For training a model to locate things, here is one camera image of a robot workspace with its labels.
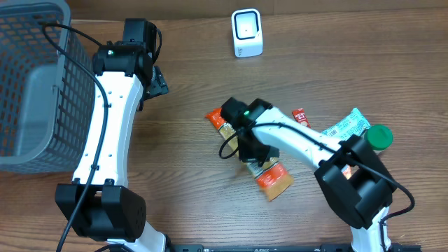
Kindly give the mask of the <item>long orange noodle package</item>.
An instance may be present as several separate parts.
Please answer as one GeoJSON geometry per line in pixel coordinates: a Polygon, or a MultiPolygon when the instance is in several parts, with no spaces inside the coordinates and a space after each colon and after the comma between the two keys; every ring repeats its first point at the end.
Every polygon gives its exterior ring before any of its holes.
{"type": "MultiPolygon", "coordinates": [[[[215,108],[205,115],[216,128],[224,140],[229,139],[234,133],[231,124],[221,117],[221,108],[215,108]]],[[[271,157],[263,166],[259,167],[257,162],[241,162],[252,175],[259,189],[265,194],[268,201],[280,196],[294,182],[284,165],[277,157],[271,157]]]]}

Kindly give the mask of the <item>red stick sachet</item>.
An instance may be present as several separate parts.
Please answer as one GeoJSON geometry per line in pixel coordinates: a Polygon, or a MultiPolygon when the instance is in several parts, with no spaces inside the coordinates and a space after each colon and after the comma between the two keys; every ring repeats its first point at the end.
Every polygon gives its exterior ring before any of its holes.
{"type": "Polygon", "coordinates": [[[292,115],[296,122],[300,123],[301,125],[310,128],[311,125],[309,124],[309,121],[305,115],[305,110],[303,108],[298,108],[292,111],[292,115]]]}

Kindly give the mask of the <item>teal snack packet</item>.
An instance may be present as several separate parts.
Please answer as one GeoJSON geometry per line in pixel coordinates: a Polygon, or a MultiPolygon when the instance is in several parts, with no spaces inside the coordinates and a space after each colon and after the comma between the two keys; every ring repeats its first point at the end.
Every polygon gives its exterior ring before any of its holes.
{"type": "Polygon", "coordinates": [[[361,111],[358,108],[353,108],[349,115],[335,125],[323,130],[322,134],[345,141],[352,135],[361,136],[370,127],[370,122],[361,111]]]}

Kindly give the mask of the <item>green lid white jar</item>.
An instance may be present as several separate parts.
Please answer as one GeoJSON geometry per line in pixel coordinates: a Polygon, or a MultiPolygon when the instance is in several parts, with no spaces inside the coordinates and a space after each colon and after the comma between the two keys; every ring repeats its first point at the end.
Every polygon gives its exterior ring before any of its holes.
{"type": "Polygon", "coordinates": [[[384,151],[393,143],[393,133],[385,125],[373,125],[366,129],[363,134],[366,140],[374,151],[384,151]]]}

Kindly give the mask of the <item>small orange box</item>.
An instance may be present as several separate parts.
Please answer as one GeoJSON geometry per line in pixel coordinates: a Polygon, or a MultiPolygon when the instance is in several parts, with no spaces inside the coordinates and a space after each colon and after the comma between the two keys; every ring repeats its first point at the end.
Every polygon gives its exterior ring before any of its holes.
{"type": "Polygon", "coordinates": [[[342,173],[345,176],[346,179],[350,179],[352,176],[352,171],[351,171],[351,166],[346,165],[343,169],[342,169],[342,173]]]}

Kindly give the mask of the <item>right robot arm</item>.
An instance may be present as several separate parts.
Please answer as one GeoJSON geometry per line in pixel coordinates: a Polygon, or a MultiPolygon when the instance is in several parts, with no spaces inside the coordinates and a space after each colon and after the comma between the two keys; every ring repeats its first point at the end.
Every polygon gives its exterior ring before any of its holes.
{"type": "Polygon", "coordinates": [[[231,97],[220,114],[235,130],[242,162],[263,166],[284,151],[313,171],[330,208],[351,227],[353,251],[390,249],[384,217],[397,187],[363,137],[324,135],[262,99],[245,104],[231,97]]]}

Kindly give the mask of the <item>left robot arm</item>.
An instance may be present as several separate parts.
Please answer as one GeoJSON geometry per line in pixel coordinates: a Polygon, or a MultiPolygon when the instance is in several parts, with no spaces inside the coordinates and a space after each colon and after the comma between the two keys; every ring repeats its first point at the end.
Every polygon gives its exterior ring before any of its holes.
{"type": "Polygon", "coordinates": [[[95,98],[84,151],[69,184],[59,184],[55,202],[67,219],[57,245],[70,230],[106,242],[101,250],[170,251],[167,235],[146,220],[146,202],[128,188],[127,156],[136,112],[144,102],[168,93],[155,65],[162,33],[144,18],[127,18],[122,39],[100,43],[86,68],[95,98]]]}

